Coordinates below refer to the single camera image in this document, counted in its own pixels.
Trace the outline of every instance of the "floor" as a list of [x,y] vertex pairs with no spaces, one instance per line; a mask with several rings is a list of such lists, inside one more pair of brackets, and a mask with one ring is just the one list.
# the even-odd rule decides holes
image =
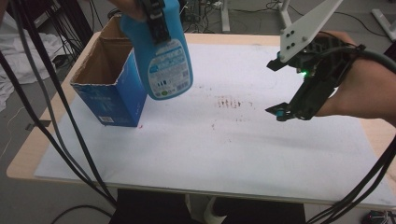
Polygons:
[[[107,1],[95,0],[100,18],[106,21],[107,12],[113,8]],[[242,12],[243,10],[257,10],[265,8],[265,4],[270,1],[250,0],[230,0],[230,22],[231,34],[246,35],[278,35],[282,28],[279,15],[275,11],[261,12]],[[300,13],[305,14],[313,8],[318,1],[314,0],[293,0],[291,5]],[[81,3],[86,13],[89,11],[89,5]],[[396,20],[395,15],[390,15],[396,11],[396,4],[391,4],[388,0],[346,0],[338,9],[340,12],[348,13],[359,18],[371,31],[384,35],[381,27],[371,15],[370,10],[373,7],[382,9],[387,17]],[[298,20],[301,16],[293,9],[289,9],[292,21]],[[220,33],[220,15],[218,10],[212,10],[208,14],[208,30],[214,33]],[[184,28],[189,27],[189,23],[183,24]],[[198,32],[195,26],[187,32]],[[326,30],[341,30],[348,32],[358,43],[364,43],[370,49],[379,52],[385,51],[391,42],[387,37],[373,35],[367,31],[362,24],[350,16],[343,14],[334,14],[329,22],[325,25]],[[44,24],[42,32],[51,33],[49,24]],[[53,87],[46,80],[50,94],[54,93]],[[36,84],[23,86],[28,95],[34,95],[38,89]],[[31,104],[34,105],[37,114],[41,114],[46,108],[44,102],[38,98],[31,98]],[[67,185],[53,182],[35,182],[18,179],[10,179],[6,175],[6,169],[11,163],[15,154],[23,144],[29,134],[26,126],[32,123],[26,110],[23,108],[20,99],[14,93],[7,101],[7,108],[0,113],[0,223],[19,224],[19,223],[51,223],[51,221],[62,213],[65,209],[80,205],[91,204],[101,207],[108,212],[114,212],[114,209],[101,197],[96,195],[85,185]],[[210,199],[207,195],[191,195],[192,216],[203,221],[202,213]],[[326,206],[306,204],[305,215],[312,217],[316,213],[324,210]],[[358,224],[360,219],[368,212],[367,209],[354,209],[335,223]],[[109,218],[104,215],[88,209],[74,211],[57,223],[108,223]]]

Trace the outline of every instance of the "blue spray bottle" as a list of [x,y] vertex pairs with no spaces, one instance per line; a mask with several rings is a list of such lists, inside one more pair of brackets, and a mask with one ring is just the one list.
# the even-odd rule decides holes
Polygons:
[[140,79],[154,100],[166,100],[192,85],[189,50],[181,27],[177,0],[140,0],[146,21],[123,15],[121,30],[134,45]]

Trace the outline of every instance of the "white cloth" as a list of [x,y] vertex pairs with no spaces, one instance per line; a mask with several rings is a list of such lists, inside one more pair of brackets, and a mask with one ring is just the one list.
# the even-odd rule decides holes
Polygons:
[[[43,79],[49,77],[49,73],[41,61],[32,39],[26,31],[25,35],[38,73]],[[51,59],[57,54],[64,53],[62,50],[59,50],[62,48],[62,41],[58,36],[40,34],[40,37]],[[35,75],[23,50],[21,38],[18,34],[4,34],[4,32],[0,32],[0,50],[6,57],[12,71],[14,71],[15,76],[21,84],[36,82]],[[6,100],[12,92],[14,92],[14,87],[9,81],[3,67],[0,66],[0,112],[6,108]]]

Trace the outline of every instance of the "green light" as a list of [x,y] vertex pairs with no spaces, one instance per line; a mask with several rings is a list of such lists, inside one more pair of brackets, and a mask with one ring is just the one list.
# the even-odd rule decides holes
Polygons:
[[306,70],[301,71],[302,77],[308,77],[308,72]]

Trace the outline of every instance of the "cardboard box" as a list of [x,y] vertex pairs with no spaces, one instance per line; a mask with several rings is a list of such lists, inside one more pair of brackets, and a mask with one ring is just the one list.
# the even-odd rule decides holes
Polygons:
[[70,84],[104,125],[137,127],[147,93],[140,81],[129,39],[99,36]]
[[120,28],[120,17],[114,16],[102,29],[99,35],[102,39],[128,39]]

